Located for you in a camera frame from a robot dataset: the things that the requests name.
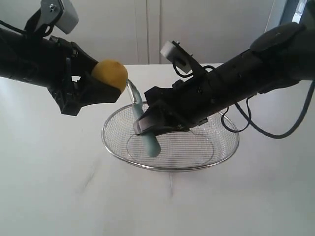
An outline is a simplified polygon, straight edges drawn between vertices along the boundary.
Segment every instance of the white tabletop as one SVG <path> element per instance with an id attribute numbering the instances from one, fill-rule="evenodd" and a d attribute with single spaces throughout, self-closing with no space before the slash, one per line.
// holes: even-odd
<path id="1" fill-rule="evenodd" d="M 129 65 L 143 93 L 178 79 L 171 65 Z M 283 133 L 310 82 L 250 101 L 253 120 Z M 143 170 L 111 156 L 101 140 L 110 114 L 130 99 L 61 115 L 46 88 L 0 78 L 0 235 L 314 235 L 315 102 L 284 140 L 248 128 L 228 161 L 177 173 Z M 228 116 L 246 122 L 233 108 Z"/>

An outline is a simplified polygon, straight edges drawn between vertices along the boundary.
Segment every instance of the yellow ball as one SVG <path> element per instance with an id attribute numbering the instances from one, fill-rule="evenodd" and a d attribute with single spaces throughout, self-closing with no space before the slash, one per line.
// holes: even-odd
<path id="1" fill-rule="evenodd" d="M 91 75 L 103 83 L 125 90 L 128 72 L 124 65 L 115 60 L 104 60 L 96 64 Z"/>

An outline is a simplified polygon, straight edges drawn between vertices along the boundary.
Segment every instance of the light blue spoon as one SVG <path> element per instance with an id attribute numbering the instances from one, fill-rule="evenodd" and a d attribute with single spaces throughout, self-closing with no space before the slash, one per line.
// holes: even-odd
<path id="1" fill-rule="evenodd" d="M 132 100 L 133 116 L 134 119 L 137 120 L 144 113 L 142 110 L 142 98 L 136 86 L 129 79 L 127 79 L 126 86 Z M 145 133 L 141 135 L 141 138 L 148 156 L 156 157 L 160 154 L 161 146 L 153 133 Z"/>

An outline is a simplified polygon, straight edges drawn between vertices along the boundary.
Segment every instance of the metal strainer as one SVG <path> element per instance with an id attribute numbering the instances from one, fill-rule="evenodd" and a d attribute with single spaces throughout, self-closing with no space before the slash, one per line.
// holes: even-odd
<path id="1" fill-rule="evenodd" d="M 143 103 L 143 110 L 148 105 Z M 207 168 L 230 158 L 239 144 L 238 133 L 227 131 L 221 124 L 221 113 L 208 117 L 207 123 L 190 129 L 157 136 L 161 153 L 149 157 L 142 139 L 134 134 L 132 105 L 120 108 L 105 122 L 102 139 L 115 157 L 138 167 L 163 172 L 184 172 Z M 236 129 L 225 118 L 226 125 Z"/>

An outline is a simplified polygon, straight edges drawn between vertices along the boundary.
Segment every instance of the white wall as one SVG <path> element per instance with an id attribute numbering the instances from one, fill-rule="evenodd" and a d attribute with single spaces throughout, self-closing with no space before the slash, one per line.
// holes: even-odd
<path id="1" fill-rule="evenodd" d="M 159 51 L 180 40 L 199 62 L 224 62 L 279 23 L 285 0 L 73 0 L 79 24 L 70 35 L 97 60 L 166 63 Z M 40 0 L 1 2 L 1 19 L 23 28 Z"/>

